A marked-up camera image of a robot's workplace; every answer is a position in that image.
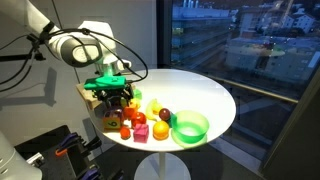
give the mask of green gripper part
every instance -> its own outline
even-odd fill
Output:
[[[87,79],[84,84],[86,90],[106,90],[125,88],[126,78],[124,76],[101,76]]]

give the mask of toy fruit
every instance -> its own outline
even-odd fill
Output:
[[[146,116],[142,112],[135,112],[131,116],[131,128],[134,128],[136,124],[146,124]]]
[[[153,107],[155,104],[158,104],[157,99],[152,99],[147,105],[146,117],[149,120],[157,120],[156,117],[154,116],[154,113],[153,113]]]
[[[120,129],[120,135],[121,135],[121,139],[123,140],[127,140],[131,137],[130,135],[130,129],[127,127],[121,127]]]
[[[162,109],[162,105],[158,102],[154,103],[152,106],[152,112],[155,115],[159,115],[159,112],[161,109]]]
[[[158,121],[153,125],[153,137],[156,140],[164,140],[169,136],[169,125],[165,121]]]
[[[170,119],[170,116],[171,116],[171,113],[170,113],[169,109],[167,109],[167,108],[162,108],[159,111],[159,117],[163,121],[168,121]]]
[[[125,119],[131,119],[131,116],[138,111],[140,108],[140,100],[133,98],[129,102],[129,106],[123,108],[123,115]]]

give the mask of green bowl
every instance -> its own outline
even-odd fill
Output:
[[[172,131],[176,138],[182,142],[193,144],[204,138],[208,129],[209,121],[202,114],[184,110],[173,115],[171,119]]]

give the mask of orange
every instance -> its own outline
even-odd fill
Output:
[[[158,121],[153,125],[153,137],[156,140],[164,140],[169,136],[169,125],[165,121]]]

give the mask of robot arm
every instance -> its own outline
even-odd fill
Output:
[[[11,17],[38,37],[50,23],[50,20],[28,0],[0,0],[0,12]],[[113,37],[112,30],[107,23],[85,21],[79,28]],[[48,33],[59,30],[58,27],[53,26]],[[126,63],[126,66],[131,66],[131,62],[119,60],[115,56],[115,42],[103,36],[93,37],[80,32],[71,32],[46,40],[55,56],[73,67],[85,67],[95,63],[101,75],[113,75],[124,70],[123,62]]]

